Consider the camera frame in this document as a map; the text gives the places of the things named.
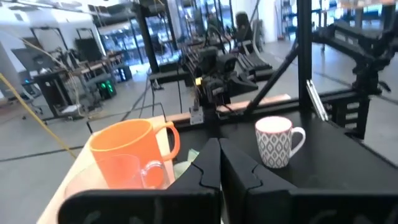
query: glass handle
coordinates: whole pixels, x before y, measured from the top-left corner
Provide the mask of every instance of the glass handle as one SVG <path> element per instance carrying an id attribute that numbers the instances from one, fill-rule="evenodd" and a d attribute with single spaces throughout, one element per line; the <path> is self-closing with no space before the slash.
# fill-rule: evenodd
<path id="1" fill-rule="evenodd" d="M 148 175 L 148 171 L 156 167 L 161 168 L 163 170 L 163 182 L 161 183 L 160 186 L 148 186 L 145 182 L 145 177 Z M 145 189 L 165 189 L 169 186 L 169 175 L 167 174 L 166 167 L 162 162 L 159 161 L 148 162 L 148 164 L 145 166 L 145 169 L 141 171 L 141 176 L 142 176 L 142 183 L 144 184 Z"/>

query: white patterned mug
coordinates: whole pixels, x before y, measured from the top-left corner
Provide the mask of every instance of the white patterned mug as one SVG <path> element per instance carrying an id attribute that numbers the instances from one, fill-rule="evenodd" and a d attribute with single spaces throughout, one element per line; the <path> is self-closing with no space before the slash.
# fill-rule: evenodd
<path id="1" fill-rule="evenodd" d="M 292 135 L 300 133 L 303 139 L 292 149 Z M 270 168 L 287 166 L 289 160 L 303 146 L 305 131 L 293 128 L 292 122 L 280 116 L 270 116 L 256 122 L 256 137 L 264 165 Z"/>

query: monitor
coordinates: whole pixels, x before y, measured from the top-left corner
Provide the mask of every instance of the monitor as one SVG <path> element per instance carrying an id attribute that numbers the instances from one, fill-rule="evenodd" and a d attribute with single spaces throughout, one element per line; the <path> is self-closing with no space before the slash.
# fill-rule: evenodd
<path id="1" fill-rule="evenodd" d="M 55 66 L 51 57 L 39 50 L 29 48 L 12 49 L 11 51 L 29 72 L 38 71 L 42 68 L 53 68 Z"/>

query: black table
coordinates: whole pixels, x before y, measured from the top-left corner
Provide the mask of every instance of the black table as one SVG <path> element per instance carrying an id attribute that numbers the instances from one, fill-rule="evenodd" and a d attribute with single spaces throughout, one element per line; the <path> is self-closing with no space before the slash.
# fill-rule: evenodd
<path id="1" fill-rule="evenodd" d="M 275 174 L 297 187 L 350 190 L 396 190 L 398 169 L 378 156 L 372 149 L 344 135 L 342 129 L 316 118 L 314 114 L 293 112 L 280 114 L 302 127 L 307 134 L 305 144 L 283 169 L 272 169 Z M 221 127 L 223 138 L 231 140 L 239 149 L 262 164 L 254 123 L 246 121 Z M 176 161 L 187 160 L 188 150 L 200 149 L 210 134 L 205 129 L 180 133 L 181 150 Z M 300 141 L 293 137 L 293 146 Z"/>

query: clear glass mug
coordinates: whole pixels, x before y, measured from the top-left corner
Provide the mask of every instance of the clear glass mug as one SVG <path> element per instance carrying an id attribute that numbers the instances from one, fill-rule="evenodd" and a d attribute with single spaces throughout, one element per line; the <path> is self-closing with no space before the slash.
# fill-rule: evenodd
<path id="1" fill-rule="evenodd" d="M 148 186 L 146 176 L 154 169 L 163 170 L 163 183 Z M 74 176 L 65 189 L 65 198 L 85 190 L 165 189 L 169 184 L 169 177 L 162 162 L 150 161 L 141 169 L 138 157 L 118 155 L 94 162 Z"/>

